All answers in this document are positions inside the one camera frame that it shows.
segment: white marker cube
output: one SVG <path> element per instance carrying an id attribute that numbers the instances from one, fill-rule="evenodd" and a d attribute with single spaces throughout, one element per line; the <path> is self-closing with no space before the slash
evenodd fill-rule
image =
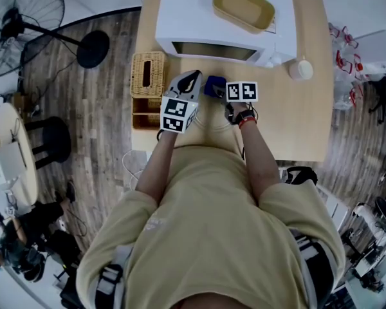
<path id="1" fill-rule="evenodd" d="M 160 106 L 160 129 L 184 133 L 196 117 L 199 104 L 163 96 Z"/>
<path id="2" fill-rule="evenodd" d="M 258 99 L 257 82 L 236 81 L 226 83 L 227 102 L 257 102 Z"/>

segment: round table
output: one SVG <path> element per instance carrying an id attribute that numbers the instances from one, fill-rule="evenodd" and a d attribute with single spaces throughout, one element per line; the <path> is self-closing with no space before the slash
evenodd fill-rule
<path id="1" fill-rule="evenodd" d="M 10 131 L 17 132 L 16 139 L 26 164 L 26 172 L 20 175 L 11 190 L 17 201 L 25 205 L 33 205 L 37 201 L 39 192 L 35 158 L 22 118 L 11 104 L 4 103 L 0 105 L 0 145 L 12 143 Z"/>

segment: beige t-shirt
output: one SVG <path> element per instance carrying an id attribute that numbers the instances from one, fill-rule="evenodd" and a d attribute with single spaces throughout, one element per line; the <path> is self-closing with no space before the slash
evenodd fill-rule
<path id="1" fill-rule="evenodd" d="M 205 292 L 254 309 L 307 308 L 289 227 L 329 246 L 340 279 L 344 250 L 326 207 L 311 181 L 273 185 L 257 202 L 250 193 L 238 156 L 209 147 L 176 149 L 160 206 L 146 194 L 125 193 L 84 256 L 77 291 L 86 308 L 90 282 L 118 245 L 133 242 L 128 309 L 170 309 Z"/>

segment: forearm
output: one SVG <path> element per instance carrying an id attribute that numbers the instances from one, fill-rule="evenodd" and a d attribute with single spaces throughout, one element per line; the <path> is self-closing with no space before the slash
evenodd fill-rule
<path id="1" fill-rule="evenodd" d="M 177 133 L 164 131 L 157 143 L 146 168 L 139 177 L 136 190 L 153 197 L 159 204 L 167 185 L 170 161 Z"/>
<path id="2" fill-rule="evenodd" d="M 27 237 L 23 228 L 21 227 L 20 220 L 18 218 L 12 218 L 12 221 L 14 224 L 14 229 L 17 233 L 17 237 L 24 245 L 27 244 Z"/>
<path id="3" fill-rule="evenodd" d="M 269 186 L 280 182 L 279 168 L 255 122 L 245 122 L 241 133 L 250 185 L 259 198 Z"/>

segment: black stool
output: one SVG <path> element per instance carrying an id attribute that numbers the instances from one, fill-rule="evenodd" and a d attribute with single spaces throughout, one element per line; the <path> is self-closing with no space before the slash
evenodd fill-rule
<path id="1" fill-rule="evenodd" d="M 69 128 L 59 117 L 50 117 L 45 120 L 28 122 L 24 125 L 27 131 L 43 128 L 42 142 L 39 147 L 32 149 L 33 155 L 46 151 L 46 158 L 36 161 L 36 169 L 52 162 L 65 162 L 71 152 Z"/>

